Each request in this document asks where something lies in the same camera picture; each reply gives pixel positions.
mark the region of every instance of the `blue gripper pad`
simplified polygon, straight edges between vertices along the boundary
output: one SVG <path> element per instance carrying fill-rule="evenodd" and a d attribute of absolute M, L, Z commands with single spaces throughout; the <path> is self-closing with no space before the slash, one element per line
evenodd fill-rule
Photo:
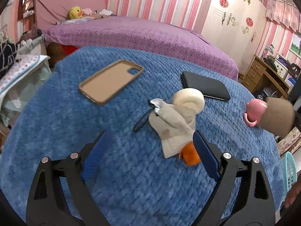
<path fill-rule="evenodd" d="M 99 165 L 99 161 L 103 157 L 106 148 L 108 147 L 108 144 L 111 142 L 112 142 L 111 133 L 104 132 L 83 163 L 81 177 L 84 181 L 93 177 Z"/>
<path fill-rule="evenodd" d="M 219 163 L 209 149 L 207 140 L 198 131 L 195 131 L 193 134 L 193 145 L 195 146 L 209 177 L 217 182 L 221 177 L 219 174 Z"/>

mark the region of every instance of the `pink curtain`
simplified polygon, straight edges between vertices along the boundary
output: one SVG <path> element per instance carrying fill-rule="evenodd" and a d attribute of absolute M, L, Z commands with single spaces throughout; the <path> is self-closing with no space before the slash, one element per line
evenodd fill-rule
<path fill-rule="evenodd" d="M 278 24 L 284 24 L 287 28 L 292 28 L 294 32 L 301 33 L 301 14 L 294 4 L 281 0 L 269 0 L 266 17 Z"/>

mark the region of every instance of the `metal screw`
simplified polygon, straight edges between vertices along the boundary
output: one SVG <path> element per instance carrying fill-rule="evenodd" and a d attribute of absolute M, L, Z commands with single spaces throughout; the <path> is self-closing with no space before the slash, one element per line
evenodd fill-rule
<path fill-rule="evenodd" d="M 49 161 L 49 159 L 48 159 L 48 157 L 44 157 L 44 158 L 42 158 L 42 163 L 46 163 L 47 161 Z"/>
<path fill-rule="evenodd" d="M 71 159 L 76 159 L 78 157 L 78 153 L 74 152 L 70 155 Z"/>
<path fill-rule="evenodd" d="M 230 153 L 224 153 L 223 156 L 226 158 L 226 159 L 230 159 L 232 157 L 232 155 Z"/>
<path fill-rule="evenodd" d="M 260 162 L 260 159 L 257 158 L 257 157 L 254 157 L 254 158 L 253 158 L 253 161 L 254 161 L 256 164 L 258 164 L 258 163 Z"/>

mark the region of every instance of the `red cloth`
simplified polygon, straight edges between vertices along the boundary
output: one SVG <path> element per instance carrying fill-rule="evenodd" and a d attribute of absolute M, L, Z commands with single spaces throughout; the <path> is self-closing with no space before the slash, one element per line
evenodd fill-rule
<path fill-rule="evenodd" d="M 68 56 L 69 54 L 72 54 L 74 51 L 76 51 L 78 47 L 62 45 L 62 49 L 64 50 L 66 56 Z"/>

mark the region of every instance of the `phone case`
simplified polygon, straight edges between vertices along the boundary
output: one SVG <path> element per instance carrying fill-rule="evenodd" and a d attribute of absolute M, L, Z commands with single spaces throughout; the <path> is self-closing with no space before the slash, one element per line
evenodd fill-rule
<path fill-rule="evenodd" d="M 136 69 L 136 74 L 128 71 Z M 127 60 L 118 60 L 99 70 L 79 84 L 79 90 L 98 105 L 105 105 L 127 84 L 136 79 L 144 67 Z"/>

